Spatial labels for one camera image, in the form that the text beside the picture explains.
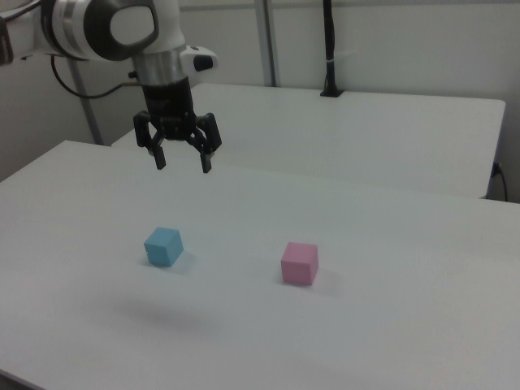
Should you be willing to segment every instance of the blue cube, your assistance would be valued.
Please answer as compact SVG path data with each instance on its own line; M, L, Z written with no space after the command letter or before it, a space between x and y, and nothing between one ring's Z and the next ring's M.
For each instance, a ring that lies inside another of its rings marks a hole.
M180 233L175 229L158 227L145 241L148 261L157 267L171 267L184 251Z

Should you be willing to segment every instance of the white wall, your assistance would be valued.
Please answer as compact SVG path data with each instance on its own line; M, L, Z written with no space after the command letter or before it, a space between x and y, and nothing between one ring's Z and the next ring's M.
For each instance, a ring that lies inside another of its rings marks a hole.
M58 61L72 82L67 63ZM80 101L54 79L48 57L0 67L0 181L64 140L92 142Z
M246 2L252 4L250 0L242 0L242 3ZM198 3L207 5L211 2L201 0ZM257 17L252 7L181 11L181 25L190 45L205 46L219 56L219 68L210 71L205 82L264 85ZM109 85L128 80L127 74L132 70L130 61L79 65L88 93L98 93ZM139 88L123 89L112 96L91 101L91 104L107 145L131 131L133 116L146 109Z
M497 160L520 202L520 4L338 6L334 18L336 52L355 50L336 65L340 87L506 101ZM274 27L281 85L321 89L322 10L275 4Z

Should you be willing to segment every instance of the table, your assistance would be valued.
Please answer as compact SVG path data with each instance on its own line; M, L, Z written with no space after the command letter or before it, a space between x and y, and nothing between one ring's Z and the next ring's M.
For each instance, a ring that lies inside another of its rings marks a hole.
M47 390L520 382L518 205L65 142L0 220L0 370ZM318 245L312 287L281 282L288 241Z
M334 99L308 89L216 84L195 87L193 100L199 115L213 112L219 124L216 167L473 198L487 194L505 108L485 99L350 92ZM113 146L137 150L134 132ZM184 143L162 147L167 160L197 159Z

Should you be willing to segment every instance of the pink cube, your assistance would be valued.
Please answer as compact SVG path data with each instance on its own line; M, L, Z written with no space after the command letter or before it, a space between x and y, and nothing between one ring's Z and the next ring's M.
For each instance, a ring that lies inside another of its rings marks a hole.
M318 246L289 242L282 257L285 283L311 285L318 272Z

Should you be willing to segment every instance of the black cable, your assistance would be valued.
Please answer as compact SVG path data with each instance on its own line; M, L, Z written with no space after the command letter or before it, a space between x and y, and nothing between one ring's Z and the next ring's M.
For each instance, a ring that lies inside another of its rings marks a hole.
M507 195L507 184L505 183L505 176L504 172L502 171L501 164L499 162L493 163L493 168L491 170L491 177L495 177L496 175L500 175L502 179L502 185L504 185L504 200L506 202L509 202L508 195Z
M509 202L508 196L507 196L507 184L505 183L504 172L502 171L502 169L500 167L498 167L498 173L500 173L500 177L502 178L502 184L504 185L504 200L506 202Z
M114 93L118 89L122 87L140 87L141 85L138 83L121 83L119 85L116 85L114 88L109 89L108 91L104 93L100 93L98 95L84 95L82 93L77 93L75 90L70 89L68 85L65 84L65 82L62 80L62 78L58 74L58 69L56 69L56 63L55 63L55 55L52 54L50 56L50 67L52 67L52 72L54 73L54 77L56 77L56 80L61 84L62 87L64 87L67 92L72 93L74 96L77 96L78 98L83 99L99 99L104 98L105 96L110 95L111 93Z
M40 6L40 4L41 4L41 1L38 0L37 2L35 2L35 3L31 4L30 6L28 6L27 8L24 8L23 10L18 11L15 14L6 16L3 19L6 22L11 22L12 20L15 20L16 18L19 18L21 15L25 15L28 12L32 11L33 9L38 8Z

